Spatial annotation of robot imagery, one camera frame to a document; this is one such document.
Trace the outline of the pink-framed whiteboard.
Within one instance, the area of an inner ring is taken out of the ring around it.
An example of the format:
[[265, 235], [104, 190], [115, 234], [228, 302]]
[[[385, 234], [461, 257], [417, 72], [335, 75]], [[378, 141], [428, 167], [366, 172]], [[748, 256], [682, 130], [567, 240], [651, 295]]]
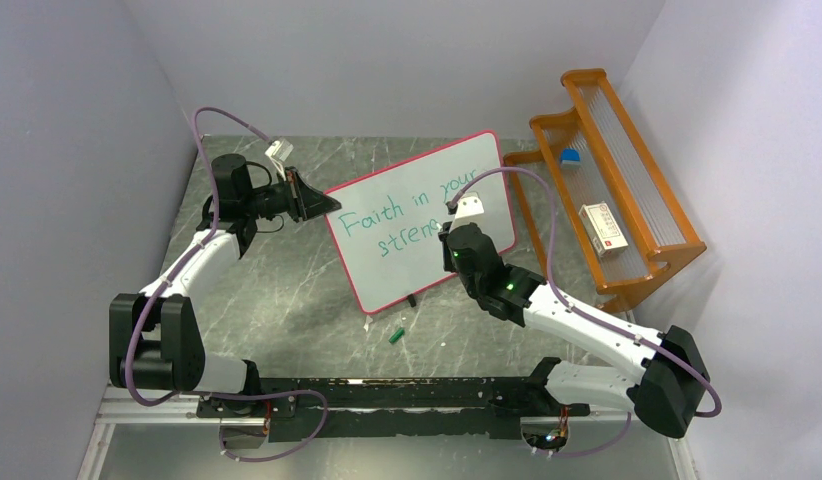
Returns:
[[461, 188], [480, 197], [482, 230], [499, 252], [516, 243], [499, 141], [482, 131], [328, 190], [327, 224], [359, 308], [377, 313], [448, 278], [440, 225]]

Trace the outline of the green marker cap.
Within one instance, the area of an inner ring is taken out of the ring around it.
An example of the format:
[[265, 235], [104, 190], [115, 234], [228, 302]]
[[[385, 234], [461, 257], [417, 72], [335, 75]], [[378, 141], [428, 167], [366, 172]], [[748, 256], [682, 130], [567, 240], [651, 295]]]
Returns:
[[391, 345], [395, 344], [396, 342], [398, 342], [398, 341], [399, 341], [399, 340], [400, 340], [400, 339], [404, 336], [404, 334], [405, 334], [405, 329], [404, 329], [404, 328], [399, 328], [399, 329], [397, 329], [397, 330], [396, 330], [396, 331], [395, 331], [395, 332], [394, 332], [394, 333], [393, 333], [393, 334], [389, 337], [389, 343], [390, 343]]

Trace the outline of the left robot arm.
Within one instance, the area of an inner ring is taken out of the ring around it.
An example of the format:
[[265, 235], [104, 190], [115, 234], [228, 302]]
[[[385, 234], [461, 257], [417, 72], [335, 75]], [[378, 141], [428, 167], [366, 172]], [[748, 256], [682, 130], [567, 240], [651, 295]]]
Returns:
[[250, 165], [233, 153], [211, 161], [212, 194], [189, 247], [161, 278], [111, 302], [109, 373], [114, 386], [133, 393], [161, 390], [166, 396], [212, 393], [241, 416], [262, 406], [264, 388], [256, 365], [206, 352], [195, 307], [244, 256], [258, 220], [286, 215], [294, 222], [307, 221], [338, 211], [341, 204], [309, 186], [294, 167], [254, 186]]

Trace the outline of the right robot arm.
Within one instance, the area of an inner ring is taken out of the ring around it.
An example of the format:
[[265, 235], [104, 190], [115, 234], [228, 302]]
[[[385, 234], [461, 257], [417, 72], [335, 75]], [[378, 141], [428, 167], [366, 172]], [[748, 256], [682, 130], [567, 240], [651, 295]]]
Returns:
[[537, 413], [561, 404], [610, 407], [636, 416], [669, 438], [682, 438], [695, 418], [721, 412], [693, 335], [678, 326], [665, 331], [621, 320], [579, 301], [542, 275], [508, 264], [478, 225], [446, 223], [438, 234], [444, 269], [494, 318], [557, 336], [604, 361], [604, 366], [560, 362], [526, 391]]

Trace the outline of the blue eraser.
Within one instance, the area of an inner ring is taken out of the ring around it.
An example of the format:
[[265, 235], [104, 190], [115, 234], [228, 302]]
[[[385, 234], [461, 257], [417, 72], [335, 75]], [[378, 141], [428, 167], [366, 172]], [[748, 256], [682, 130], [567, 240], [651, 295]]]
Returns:
[[573, 148], [565, 148], [559, 155], [559, 164], [564, 168], [578, 168], [581, 164], [580, 153]]

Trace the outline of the orange wooden tiered rack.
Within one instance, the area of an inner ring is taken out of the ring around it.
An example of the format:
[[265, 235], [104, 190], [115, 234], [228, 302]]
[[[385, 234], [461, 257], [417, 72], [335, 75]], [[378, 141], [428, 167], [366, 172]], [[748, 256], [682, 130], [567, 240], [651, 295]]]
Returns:
[[[701, 255], [697, 234], [646, 142], [601, 68], [564, 73], [561, 84], [573, 106], [531, 119], [538, 147], [505, 155], [511, 167], [544, 165], [573, 226], [600, 309], [632, 310]], [[582, 164], [564, 168], [559, 155], [576, 149]], [[629, 242], [598, 257], [579, 218], [583, 204], [607, 203]]]

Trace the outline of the white red box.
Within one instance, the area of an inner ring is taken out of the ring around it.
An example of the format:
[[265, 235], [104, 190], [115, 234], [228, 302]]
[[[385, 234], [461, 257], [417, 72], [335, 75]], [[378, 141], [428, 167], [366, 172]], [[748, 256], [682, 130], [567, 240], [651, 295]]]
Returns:
[[629, 242], [607, 203], [583, 204], [579, 218], [598, 257], [617, 255], [628, 248]]

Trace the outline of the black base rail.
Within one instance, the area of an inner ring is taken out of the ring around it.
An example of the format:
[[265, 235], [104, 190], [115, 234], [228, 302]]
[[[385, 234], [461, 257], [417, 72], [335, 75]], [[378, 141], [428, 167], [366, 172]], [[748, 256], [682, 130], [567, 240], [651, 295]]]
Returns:
[[519, 440], [532, 419], [557, 422], [561, 413], [586, 417], [586, 404], [563, 406], [538, 377], [363, 379], [264, 378], [265, 401], [199, 402], [202, 419], [231, 426], [269, 424], [269, 438], [375, 438], [485, 435]]

